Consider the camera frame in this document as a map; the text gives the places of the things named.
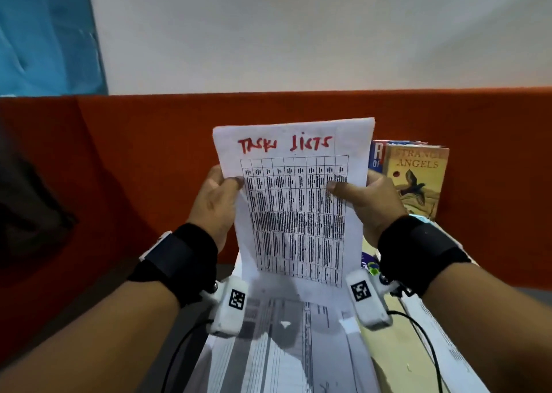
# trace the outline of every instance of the person's left forearm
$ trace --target person's left forearm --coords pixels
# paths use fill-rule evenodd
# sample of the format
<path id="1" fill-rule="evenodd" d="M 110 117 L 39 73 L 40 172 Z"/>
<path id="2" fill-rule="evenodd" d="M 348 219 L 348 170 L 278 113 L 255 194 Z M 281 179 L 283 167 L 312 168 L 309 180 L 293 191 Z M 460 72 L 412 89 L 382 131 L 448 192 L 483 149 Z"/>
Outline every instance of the person's left forearm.
<path id="1" fill-rule="evenodd" d="M 130 392 L 180 306 L 160 282 L 126 282 L 0 375 L 0 391 Z"/>

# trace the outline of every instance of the hand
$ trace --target hand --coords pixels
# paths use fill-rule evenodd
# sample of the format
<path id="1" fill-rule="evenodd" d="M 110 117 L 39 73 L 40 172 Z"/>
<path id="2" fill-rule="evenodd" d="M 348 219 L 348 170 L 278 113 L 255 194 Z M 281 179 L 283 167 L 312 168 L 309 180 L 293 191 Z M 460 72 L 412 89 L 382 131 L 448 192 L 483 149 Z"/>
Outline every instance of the hand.
<path id="1" fill-rule="evenodd" d="M 215 165 L 207 174 L 191 207 L 187 222 L 206 231 L 215 241 L 219 252 L 223 250 L 226 234 L 234 223 L 235 201 L 243 186 L 243 178 L 224 179 L 220 165 Z"/>
<path id="2" fill-rule="evenodd" d="M 366 187 L 330 181 L 327 189 L 336 197 L 353 204 L 355 213 L 364 225 L 364 237 L 373 247 L 377 247 L 380 236 L 391 223 L 408 215 L 393 181 L 371 169 L 368 170 Z"/>

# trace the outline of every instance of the wrist strap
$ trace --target wrist strap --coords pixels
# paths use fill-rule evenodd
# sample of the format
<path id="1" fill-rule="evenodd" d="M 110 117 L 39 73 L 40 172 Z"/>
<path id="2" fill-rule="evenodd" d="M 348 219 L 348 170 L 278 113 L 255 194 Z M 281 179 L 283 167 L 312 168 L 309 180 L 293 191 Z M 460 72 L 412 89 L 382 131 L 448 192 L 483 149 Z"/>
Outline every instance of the wrist strap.
<path id="1" fill-rule="evenodd" d="M 382 274 L 422 296 L 430 283 L 453 263 L 471 262 L 441 230 L 412 216 L 397 219 L 377 244 Z"/>
<path id="2" fill-rule="evenodd" d="M 218 249 L 203 229 L 187 223 L 167 235 L 146 255 L 129 281 L 159 281 L 174 293 L 181 307 L 201 300 L 216 281 Z"/>

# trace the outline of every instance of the person's left hand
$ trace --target person's left hand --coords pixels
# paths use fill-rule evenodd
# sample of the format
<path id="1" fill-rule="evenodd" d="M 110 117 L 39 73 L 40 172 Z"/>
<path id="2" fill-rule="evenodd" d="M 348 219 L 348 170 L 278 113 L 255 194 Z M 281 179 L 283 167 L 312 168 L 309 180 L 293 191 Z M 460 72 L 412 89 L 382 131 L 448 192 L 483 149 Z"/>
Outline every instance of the person's left hand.
<path id="1" fill-rule="evenodd" d="M 188 223 L 199 226 L 215 241 L 218 251 L 224 248 L 226 235 L 236 216 L 235 201 L 244 186 L 242 177 L 224 179 L 220 165 L 207 174 L 194 205 Z"/>

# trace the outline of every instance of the blue tarp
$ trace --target blue tarp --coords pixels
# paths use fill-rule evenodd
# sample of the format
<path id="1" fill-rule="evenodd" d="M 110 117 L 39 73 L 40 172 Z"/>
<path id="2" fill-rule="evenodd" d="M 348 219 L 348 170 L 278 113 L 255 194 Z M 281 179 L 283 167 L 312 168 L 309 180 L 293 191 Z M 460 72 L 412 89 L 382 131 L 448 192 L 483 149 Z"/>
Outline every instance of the blue tarp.
<path id="1" fill-rule="evenodd" d="M 107 93 L 90 0 L 0 0 L 0 95 Z"/>

